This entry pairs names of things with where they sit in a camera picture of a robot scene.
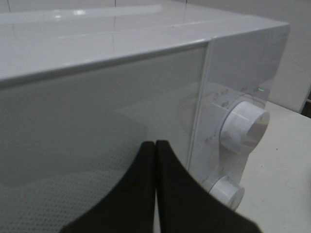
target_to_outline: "white knob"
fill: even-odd
[[[229,113],[220,133],[220,143],[233,152],[248,147],[252,151],[263,137],[270,119],[269,112],[247,101]]]
[[[245,189],[230,180],[228,176],[221,177],[209,192],[222,204],[236,210],[242,201]]]

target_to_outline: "white wall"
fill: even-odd
[[[296,112],[302,110],[311,86],[311,0],[188,0],[188,3],[289,22],[290,38],[269,100]]]

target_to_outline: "microwave oven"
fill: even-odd
[[[236,209],[289,25],[175,1],[41,5],[0,14],[0,232],[58,232],[158,139]]]

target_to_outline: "black object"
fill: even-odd
[[[155,147],[161,233],[260,233],[256,224],[207,193],[167,141],[157,141]]]
[[[144,142],[109,194],[61,233],[152,233],[155,188],[155,144]]]

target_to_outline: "table surface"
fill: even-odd
[[[311,119],[267,103],[270,123],[250,154],[237,210],[264,233],[311,233]]]

